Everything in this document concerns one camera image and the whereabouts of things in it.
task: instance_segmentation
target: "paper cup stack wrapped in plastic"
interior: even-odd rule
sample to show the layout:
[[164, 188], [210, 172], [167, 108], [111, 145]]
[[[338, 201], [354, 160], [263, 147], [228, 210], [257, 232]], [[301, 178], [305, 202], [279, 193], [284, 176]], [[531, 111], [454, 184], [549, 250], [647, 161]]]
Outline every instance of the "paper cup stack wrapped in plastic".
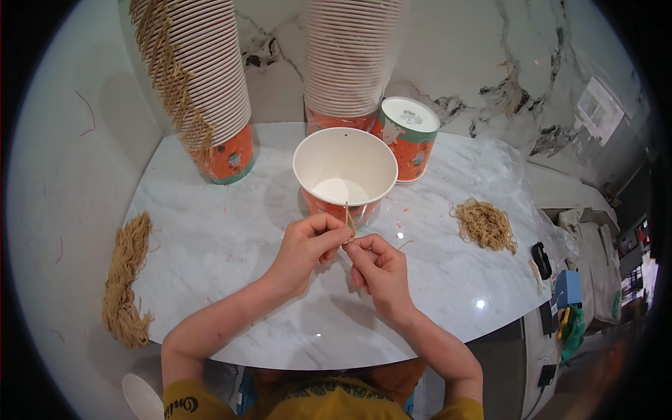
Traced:
[[310, 0], [304, 78], [307, 134], [370, 130], [401, 50], [405, 0]]
[[254, 164], [251, 116], [231, 0], [132, 0], [152, 85], [180, 141], [214, 183]]

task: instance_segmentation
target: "blue box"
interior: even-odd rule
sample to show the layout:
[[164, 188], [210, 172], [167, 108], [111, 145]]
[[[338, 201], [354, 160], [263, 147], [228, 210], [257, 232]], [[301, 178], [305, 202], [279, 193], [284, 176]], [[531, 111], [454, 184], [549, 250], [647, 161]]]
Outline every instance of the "blue box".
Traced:
[[581, 275], [577, 271], [564, 269], [555, 281], [555, 296], [558, 308], [581, 303]]

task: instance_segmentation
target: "forearm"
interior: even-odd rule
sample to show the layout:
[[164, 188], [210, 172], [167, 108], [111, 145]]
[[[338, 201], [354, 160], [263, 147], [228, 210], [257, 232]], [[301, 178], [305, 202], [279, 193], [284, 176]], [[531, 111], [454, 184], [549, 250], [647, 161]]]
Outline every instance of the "forearm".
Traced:
[[482, 370], [469, 348], [420, 310], [396, 324], [420, 357], [446, 380], [446, 402], [467, 396], [482, 403]]
[[164, 386], [183, 379], [202, 379], [203, 360], [222, 349], [253, 322], [289, 299], [265, 274], [238, 292], [190, 315], [163, 341]]

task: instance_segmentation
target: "right hand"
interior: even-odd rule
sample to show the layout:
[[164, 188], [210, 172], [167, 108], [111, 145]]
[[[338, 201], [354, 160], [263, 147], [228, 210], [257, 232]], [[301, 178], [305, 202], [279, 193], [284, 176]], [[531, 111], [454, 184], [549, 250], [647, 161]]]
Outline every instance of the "right hand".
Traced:
[[376, 310], [393, 323], [401, 322], [415, 310], [409, 294], [406, 255], [380, 235], [355, 239], [343, 246], [352, 260], [352, 282], [363, 287]]

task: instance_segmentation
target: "yellow shirt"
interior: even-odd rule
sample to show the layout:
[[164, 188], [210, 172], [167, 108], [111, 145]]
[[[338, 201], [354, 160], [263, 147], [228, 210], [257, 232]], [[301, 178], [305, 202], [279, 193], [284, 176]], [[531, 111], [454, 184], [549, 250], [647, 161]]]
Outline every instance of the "yellow shirt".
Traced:
[[[168, 386], [163, 393], [166, 420], [233, 420], [238, 416], [195, 380]], [[322, 378], [307, 384], [289, 384], [250, 407], [244, 420], [361, 419], [408, 420], [394, 401], [354, 378]], [[482, 420], [482, 405], [456, 398], [433, 420]]]

